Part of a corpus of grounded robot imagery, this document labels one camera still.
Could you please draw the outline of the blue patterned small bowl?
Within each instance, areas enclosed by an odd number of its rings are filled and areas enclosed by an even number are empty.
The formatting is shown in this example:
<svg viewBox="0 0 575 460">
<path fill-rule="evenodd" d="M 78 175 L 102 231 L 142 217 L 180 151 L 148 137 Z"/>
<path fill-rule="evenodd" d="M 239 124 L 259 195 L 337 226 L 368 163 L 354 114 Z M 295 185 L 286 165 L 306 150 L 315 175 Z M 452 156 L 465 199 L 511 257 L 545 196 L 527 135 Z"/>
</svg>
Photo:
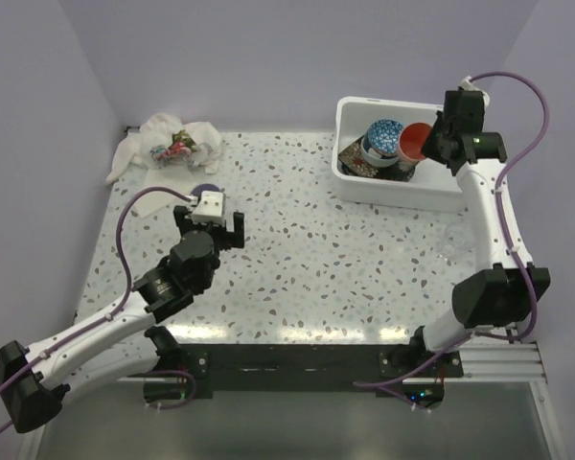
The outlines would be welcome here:
<svg viewBox="0 0 575 460">
<path fill-rule="evenodd" d="M 370 147 L 384 157 L 395 156 L 404 124 L 391 119 L 373 122 L 367 130 Z"/>
</svg>

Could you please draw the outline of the orange plastic cup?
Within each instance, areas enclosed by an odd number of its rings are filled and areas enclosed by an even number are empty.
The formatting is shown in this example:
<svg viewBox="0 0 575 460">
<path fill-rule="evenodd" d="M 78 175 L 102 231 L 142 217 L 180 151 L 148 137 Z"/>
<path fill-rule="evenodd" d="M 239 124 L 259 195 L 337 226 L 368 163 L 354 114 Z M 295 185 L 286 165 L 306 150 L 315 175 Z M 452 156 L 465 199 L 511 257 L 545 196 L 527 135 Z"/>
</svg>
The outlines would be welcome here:
<svg viewBox="0 0 575 460">
<path fill-rule="evenodd" d="M 426 157 L 422 154 L 422 148 L 426 142 L 432 126 L 426 123 L 414 123 L 406 126 L 400 136 L 397 154 L 401 160 L 416 164 Z"/>
</svg>

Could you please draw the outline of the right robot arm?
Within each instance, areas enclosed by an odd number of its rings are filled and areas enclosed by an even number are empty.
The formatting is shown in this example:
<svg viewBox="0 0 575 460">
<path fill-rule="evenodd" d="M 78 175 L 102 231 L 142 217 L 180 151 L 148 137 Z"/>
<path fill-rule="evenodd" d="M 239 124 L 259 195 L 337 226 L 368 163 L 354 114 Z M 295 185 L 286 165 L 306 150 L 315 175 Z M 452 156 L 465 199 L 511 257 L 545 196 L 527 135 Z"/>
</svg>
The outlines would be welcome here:
<svg viewBox="0 0 575 460">
<path fill-rule="evenodd" d="M 418 347 L 408 352 L 407 363 L 421 377 L 475 335 L 491 337 L 494 328 L 521 321 L 532 331 L 538 302 L 551 284 L 548 269 L 534 264 L 520 234 L 504 142 L 500 134 L 485 131 L 484 115 L 482 92 L 447 92 L 422 148 L 426 158 L 450 170 L 466 200 L 475 272 L 453 287 L 449 310 L 414 333 L 410 342 Z"/>
</svg>

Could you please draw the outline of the purple plastic cup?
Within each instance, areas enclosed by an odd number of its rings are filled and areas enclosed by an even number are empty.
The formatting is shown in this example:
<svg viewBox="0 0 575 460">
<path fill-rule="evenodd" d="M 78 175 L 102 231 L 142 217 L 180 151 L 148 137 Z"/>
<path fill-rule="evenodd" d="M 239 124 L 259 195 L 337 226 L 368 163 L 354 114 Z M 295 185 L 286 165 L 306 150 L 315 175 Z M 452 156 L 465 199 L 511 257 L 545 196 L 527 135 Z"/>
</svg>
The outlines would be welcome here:
<svg viewBox="0 0 575 460">
<path fill-rule="evenodd" d="M 202 194 L 205 192 L 218 192 L 218 193 L 220 193 L 220 187 L 218 187 L 215 184 L 210 184 L 210 183 L 199 184 L 192 189 L 191 196 L 202 197 Z"/>
</svg>

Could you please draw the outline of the cream bowl blue pattern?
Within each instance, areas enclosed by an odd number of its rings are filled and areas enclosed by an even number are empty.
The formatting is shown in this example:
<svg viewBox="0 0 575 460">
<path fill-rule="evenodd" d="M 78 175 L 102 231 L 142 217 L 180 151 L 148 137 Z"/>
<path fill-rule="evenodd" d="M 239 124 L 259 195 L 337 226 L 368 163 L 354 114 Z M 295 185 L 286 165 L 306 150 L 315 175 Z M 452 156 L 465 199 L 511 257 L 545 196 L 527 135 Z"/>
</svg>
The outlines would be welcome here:
<svg viewBox="0 0 575 460">
<path fill-rule="evenodd" d="M 362 137 L 359 149 L 363 159 L 368 164 L 378 169 L 391 167 L 399 161 L 399 156 L 395 152 L 389 155 L 384 155 L 375 150 L 367 135 Z"/>
</svg>

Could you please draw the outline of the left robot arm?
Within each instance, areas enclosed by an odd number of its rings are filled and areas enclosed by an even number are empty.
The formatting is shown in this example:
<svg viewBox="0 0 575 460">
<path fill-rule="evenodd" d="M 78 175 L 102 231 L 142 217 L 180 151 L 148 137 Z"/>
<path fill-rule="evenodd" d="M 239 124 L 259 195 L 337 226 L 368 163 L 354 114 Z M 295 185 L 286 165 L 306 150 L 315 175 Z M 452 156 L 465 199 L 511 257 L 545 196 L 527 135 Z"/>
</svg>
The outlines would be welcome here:
<svg viewBox="0 0 575 460">
<path fill-rule="evenodd" d="M 223 251 L 244 247 L 244 214 L 228 228 L 207 203 L 173 210 L 178 243 L 158 265 L 128 283 L 124 296 L 79 324 L 28 346 L 12 340 L 0 348 L 0 399 L 9 426 L 33 431 L 56 417 L 74 387 L 67 378 L 121 340 L 189 307 L 213 283 Z"/>
</svg>

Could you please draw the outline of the black floral square plate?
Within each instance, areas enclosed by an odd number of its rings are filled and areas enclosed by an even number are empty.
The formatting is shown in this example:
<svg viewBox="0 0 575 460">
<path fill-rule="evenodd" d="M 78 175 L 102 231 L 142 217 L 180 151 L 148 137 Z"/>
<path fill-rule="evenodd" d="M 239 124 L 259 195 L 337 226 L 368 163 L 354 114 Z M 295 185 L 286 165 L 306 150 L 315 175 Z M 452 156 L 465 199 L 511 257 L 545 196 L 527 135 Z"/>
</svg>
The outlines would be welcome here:
<svg viewBox="0 0 575 460">
<path fill-rule="evenodd" d="M 411 180 L 418 163 L 410 164 L 399 158 L 399 161 L 391 167 L 382 169 L 375 168 L 368 164 L 361 156 L 359 149 L 361 139 L 362 137 L 356 139 L 338 154 L 339 167 L 344 174 L 385 181 L 408 182 Z"/>
</svg>

